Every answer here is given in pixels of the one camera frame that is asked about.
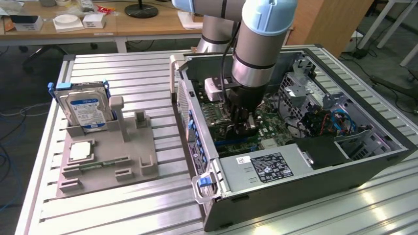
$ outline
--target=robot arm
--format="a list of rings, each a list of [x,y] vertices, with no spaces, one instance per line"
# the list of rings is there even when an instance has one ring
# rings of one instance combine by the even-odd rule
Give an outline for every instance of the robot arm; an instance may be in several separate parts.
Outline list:
[[[247,135],[247,130],[257,129],[255,109],[263,101],[298,0],[172,0],[172,3],[185,11],[241,22],[233,64],[233,81],[239,86],[231,88],[227,104],[239,129],[235,132]]]

